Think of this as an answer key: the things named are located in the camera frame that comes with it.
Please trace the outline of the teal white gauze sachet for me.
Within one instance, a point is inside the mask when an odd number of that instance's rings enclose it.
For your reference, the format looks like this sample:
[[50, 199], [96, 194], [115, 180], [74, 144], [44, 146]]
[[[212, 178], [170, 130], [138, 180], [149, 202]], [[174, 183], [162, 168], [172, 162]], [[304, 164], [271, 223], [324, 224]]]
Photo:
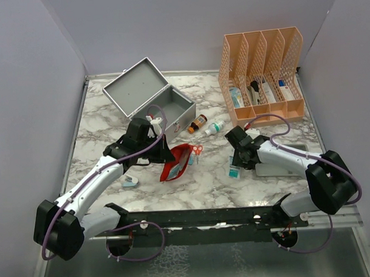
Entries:
[[228, 176], [233, 179], [241, 178], [241, 169], [233, 164], [233, 156], [228, 158]]

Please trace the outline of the red first aid pouch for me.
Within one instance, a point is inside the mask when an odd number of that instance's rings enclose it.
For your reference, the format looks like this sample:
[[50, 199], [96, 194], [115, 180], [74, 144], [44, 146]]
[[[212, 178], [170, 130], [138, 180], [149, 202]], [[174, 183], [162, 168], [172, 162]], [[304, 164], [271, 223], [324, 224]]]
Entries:
[[169, 181], [174, 181], [178, 179], [180, 176], [174, 180], [168, 180], [167, 178], [169, 175], [169, 171], [173, 166], [176, 166], [178, 163], [181, 163], [181, 164], [184, 163], [185, 164], [185, 167], [183, 169], [183, 172], [184, 172], [185, 169], [187, 168], [188, 160], [190, 158], [192, 150], [193, 150], [193, 147], [187, 143], [177, 145], [174, 148], [172, 148], [170, 151], [171, 151], [171, 154], [175, 157], [175, 161], [164, 164], [164, 167], [163, 167], [163, 170], [160, 176], [160, 182], [169, 182]]

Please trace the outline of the silver foil packet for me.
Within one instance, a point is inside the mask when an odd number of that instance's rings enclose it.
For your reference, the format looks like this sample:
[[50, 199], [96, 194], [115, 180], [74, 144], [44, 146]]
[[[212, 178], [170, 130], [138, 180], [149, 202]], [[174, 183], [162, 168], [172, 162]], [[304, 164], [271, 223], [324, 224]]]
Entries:
[[185, 164], [181, 164], [181, 163], [178, 163], [176, 166], [173, 166], [170, 171], [169, 171], [169, 175], [168, 175], [168, 180], [174, 180], [176, 178], [178, 178], [179, 176], [181, 176], [183, 174], [183, 169], [185, 167]]

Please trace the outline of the orange scissors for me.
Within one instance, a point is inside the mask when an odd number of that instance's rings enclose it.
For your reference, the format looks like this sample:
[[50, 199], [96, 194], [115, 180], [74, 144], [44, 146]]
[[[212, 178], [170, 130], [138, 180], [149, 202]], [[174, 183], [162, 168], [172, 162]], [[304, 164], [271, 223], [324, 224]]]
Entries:
[[194, 145], [193, 146], [193, 153], [194, 153], [195, 161], [196, 161], [197, 164], [199, 163], [199, 157], [200, 157], [200, 154], [201, 154], [202, 150], [203, 150], [202, 145]]

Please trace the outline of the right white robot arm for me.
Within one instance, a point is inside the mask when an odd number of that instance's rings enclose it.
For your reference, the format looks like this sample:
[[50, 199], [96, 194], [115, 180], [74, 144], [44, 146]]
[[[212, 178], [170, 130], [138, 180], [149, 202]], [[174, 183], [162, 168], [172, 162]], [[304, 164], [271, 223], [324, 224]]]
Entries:
[[354, 177], [335, 151], [324, 154], [300, 151], [279, 145], [267, 136], [251, 138], [240, 126], [225, 138], [232, 145], [233, 165], [254, 169], [259, 163], [280, 166], [307, 180], [307, 189], [284, 196], [276, 203], [272, 219], [279, 227], [288, 226], [301, 213], [322, 211], [334, 215], [359, 193]]

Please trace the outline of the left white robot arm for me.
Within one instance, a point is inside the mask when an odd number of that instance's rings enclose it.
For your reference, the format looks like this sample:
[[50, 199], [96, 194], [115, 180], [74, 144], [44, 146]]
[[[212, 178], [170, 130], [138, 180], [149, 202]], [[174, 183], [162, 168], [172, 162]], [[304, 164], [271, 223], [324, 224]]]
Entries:
[[59, 256], [67, 261], [80, 250], [86, 238], [105, 231], [123, 234], [128, 220], [106, 207], [91, 216], [87, 211], [110, 184], [119, 179], [139, 159], [149, 163], [168, 163], [174, 156], [164, 135], [167, 120], [158, 118], [132, 119], [125, 134], [108, 145], [99, 161], [70, 191], [51, 202], [42, 201], [36, 209], [33, 240], [42, 247], [45, 261]]

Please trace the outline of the teal bandage roll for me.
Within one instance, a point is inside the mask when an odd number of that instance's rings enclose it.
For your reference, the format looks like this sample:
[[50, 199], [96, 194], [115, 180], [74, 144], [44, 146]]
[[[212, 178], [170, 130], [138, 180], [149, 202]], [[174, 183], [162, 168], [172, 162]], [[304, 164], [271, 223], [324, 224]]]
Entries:
[[193, 155], [193, 154], [190, 155], [190, 158], [188, 160], [188, 165], [192, 165], [194, 163], [194, 157], [195, 157], [195, 155]]

